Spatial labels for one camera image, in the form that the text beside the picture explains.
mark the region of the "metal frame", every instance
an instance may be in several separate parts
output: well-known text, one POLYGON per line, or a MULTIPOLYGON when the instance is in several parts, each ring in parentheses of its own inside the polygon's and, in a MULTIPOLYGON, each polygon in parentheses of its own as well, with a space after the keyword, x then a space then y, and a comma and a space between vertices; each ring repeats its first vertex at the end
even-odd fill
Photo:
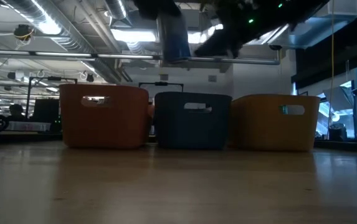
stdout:
MULTIPOLYGON (((138 60, 163 60, 162 55, 132 55, 132 54, 92 54, 92 53, 58 53, 58 52, 34 52, 19 50, 0 50, 0 55, 12 55, 14 58, 50 57, 50 58, 74 58, 77 60, 96 58, 138 59, 138 60)), ((280 65, 279 59, 257 59, 257 58, 213 58, 213 57, 189 57, 192 62, 214 62, 214 63, 244 63, 253 65, 280 65)))
POLYGON ((179 85, 181 86, 181 92, 184 92, 184 84, 182 83, 168 83, 168 82, 154 82, 154 83, 139 83, 138 87, 141 88, 142 85, 155 85, 155 86, 168 86, 168 85, 179 85))
POLYGON ((29 106, 30 106, 30 94, 31 94, 31 81, 34 80, 34 79, 38 79, 39 81, 38 82, 41 82, 41 80, 43 79, 48 79, 50 81, 62 81, 62 80, 66 80, 66 81, 69 81, 69 80, 73 80, 75 84, 77 84, 77 79, 76 78, 62 78, 62 77, 29 77, 29 88, 27 90, 27 101, 26 101, 26 119, 29 119, 29 106))

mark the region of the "storage bin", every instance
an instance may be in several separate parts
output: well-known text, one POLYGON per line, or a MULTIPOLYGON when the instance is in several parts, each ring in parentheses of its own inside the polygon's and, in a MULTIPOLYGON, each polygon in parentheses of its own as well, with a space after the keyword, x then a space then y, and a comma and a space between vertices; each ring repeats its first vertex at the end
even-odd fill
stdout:
POLYGON ((155 130, 159 147, 223 148, 231 100, 225 95, 158 93, 155 96, 155 130))
POLYGON ((231 104, 229 146, 251 150, 313 149, 320 98, 250 95, 231 104))
POLYGON ((61 85, 60 107, 63 139, 69 147, 134 148, 147 140, 151 119, 144 89, 61 85))

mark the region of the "person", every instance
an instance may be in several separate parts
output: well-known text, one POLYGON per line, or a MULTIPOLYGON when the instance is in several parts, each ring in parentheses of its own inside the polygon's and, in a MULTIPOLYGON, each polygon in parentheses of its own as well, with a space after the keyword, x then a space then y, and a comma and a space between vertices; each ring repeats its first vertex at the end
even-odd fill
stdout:
POLYGON ((26 121, 26 117, 23 116, 23 107, 19 104, 14 104, 9 107, 11 115, 7 117, 8 121, 26 121))

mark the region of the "ceiling light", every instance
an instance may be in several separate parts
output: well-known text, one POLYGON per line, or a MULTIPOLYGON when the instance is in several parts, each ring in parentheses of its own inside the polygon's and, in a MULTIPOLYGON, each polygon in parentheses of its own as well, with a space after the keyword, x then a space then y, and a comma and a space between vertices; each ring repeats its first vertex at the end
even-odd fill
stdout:
POLYGON ((46 22, 40 23, 38 28, 44 34, 49 35, 57 35, 60 34, 60 31, 62 31, 62 29, 51 19, 47 20, 46 22))
POLYGON ((287 29, 289 28, 289 24, 286 24, 285 26, 283 26, 276 34, 274 34, 273 37, 271 37, 271 39, 269 39, 267 41, 268 44, 271 44, 272 42, 274 42, 280 35, 283 34, 283 32, 285 32, 287 29))
POLYGON ((214 31, 216 30, 216 27, 210 27, 208 30, 207 30, 207 34, 209 34, 209 36, 213 35, 214 31))
POLYGON ((153 60, 152 55, 118 55, 118 54, 98 54, 100 58, 122 58, 122 59, 142 59, 142 60, 153 60))
POLYGON ((39 82, 41 85, 45 85, 48 86, 48 84, 44 83, 44 82, 39 82))
POLYGON ((4 55, 29 55, 29 52, 13 51, 13 50, 0 50, 0 54, 4 55))
POLYGON ((215 28, 216 28, 216 29, 223 29, 224 26, 223 26, 222 24, 217 24, 217 25, 215 25, 215 28))
POLYGON ((200 32, 188 33, 188 43, 190 44, 198 44, 201 40, 200 32))
POLYGON ((54 88, 54 87, 48 87, 47 90, 50 90, 50 91, 58 91, 58 89, 54 88))
POLYGON ((200 39, 200 43, 204 43, 207 40, 207 37, 205 34, 202 34, 201 39, 200 39))
POLYGON ((116 30, 111 29, 116 40, 124 42, 156 42, 156 36, 149 30, 116 30))
POLYGON ((58 53, 58 52, 36 52, 38 56, 61 56, 61 57, 91 57, 91 54, 80 53, 58 53))
POLYGON ((263 44, 267 43, 267 41, 269 41, 269 40, 279 31, 279 29, 280 29, 280 27, 278 27, 278 28, 276 28, 275 30, 270 31, 270 32, 268 32, 268 33, 262 35, 262 36, 260 37, 260 39, 263 40, 263 41, 261 42, 261 44, 263 45, 263 44))

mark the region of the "orange storage bin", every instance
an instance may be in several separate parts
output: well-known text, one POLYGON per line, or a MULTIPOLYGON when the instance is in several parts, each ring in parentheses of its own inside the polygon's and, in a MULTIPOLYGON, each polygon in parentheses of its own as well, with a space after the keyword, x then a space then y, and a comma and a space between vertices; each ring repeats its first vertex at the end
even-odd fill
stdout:
POLYGON ((231 103, 229 146, 251 150, 313 149, 320 98, 250 95, 231 103))
POLYGON ((68 147, 134 148, 150 130, 148 92, 130 86, 61 85, 63 139, 68 147), (104 99, 90 101, 88 97, 104 99))

